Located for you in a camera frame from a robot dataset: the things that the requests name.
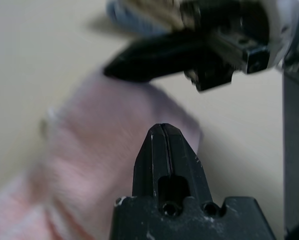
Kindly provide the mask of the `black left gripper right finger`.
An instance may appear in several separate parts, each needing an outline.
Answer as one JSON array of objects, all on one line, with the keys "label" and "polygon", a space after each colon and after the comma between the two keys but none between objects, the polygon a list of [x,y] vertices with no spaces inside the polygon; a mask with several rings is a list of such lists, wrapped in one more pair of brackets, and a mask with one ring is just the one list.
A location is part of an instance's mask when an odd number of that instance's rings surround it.
[{"label": "black left gripper right finger", "polygon": [[169,156],[170,182],[177,200],[182,203],[186,197],[193,197],[198,203],[212,202],[202,163],[182,132],[167,123],[163,125],[163,131]]}]

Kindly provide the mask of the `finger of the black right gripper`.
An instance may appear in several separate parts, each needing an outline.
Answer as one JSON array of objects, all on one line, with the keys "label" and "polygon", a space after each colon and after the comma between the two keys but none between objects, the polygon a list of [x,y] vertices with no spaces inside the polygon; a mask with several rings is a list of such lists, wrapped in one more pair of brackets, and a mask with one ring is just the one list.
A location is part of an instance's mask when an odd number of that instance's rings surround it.
[{"label": "finger of the black right gripper", "polygon": [[201,62],[201,52],[141,53],[126,50],[106,65],[103,74],[128,82],[149,82],[152,79],[191,70]]}]

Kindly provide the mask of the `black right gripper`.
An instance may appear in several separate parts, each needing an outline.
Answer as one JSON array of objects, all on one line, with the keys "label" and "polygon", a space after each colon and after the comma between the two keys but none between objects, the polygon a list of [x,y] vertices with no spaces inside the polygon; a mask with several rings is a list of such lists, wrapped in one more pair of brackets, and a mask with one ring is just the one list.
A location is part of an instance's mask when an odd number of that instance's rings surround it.
[{"label": "black right gripper", "polygon": [[181,4],[187,29],[142,38],[119,53],[120,60],[201,58],[185,76],[203,92],[231,83],[236,71],[246,75],[267,69],[269,20],[258,0],[188,0]]}]

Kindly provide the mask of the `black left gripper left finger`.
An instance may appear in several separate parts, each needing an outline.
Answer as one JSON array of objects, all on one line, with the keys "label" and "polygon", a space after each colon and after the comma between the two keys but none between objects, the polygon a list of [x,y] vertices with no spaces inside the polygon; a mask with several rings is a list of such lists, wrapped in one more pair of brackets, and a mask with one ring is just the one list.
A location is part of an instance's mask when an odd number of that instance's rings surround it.
[{"label": "black left gripper left finger", "polygon": [[133,169],[133,196],[167,198],[171,178],[169,124],[152,126],[136,157]]}]

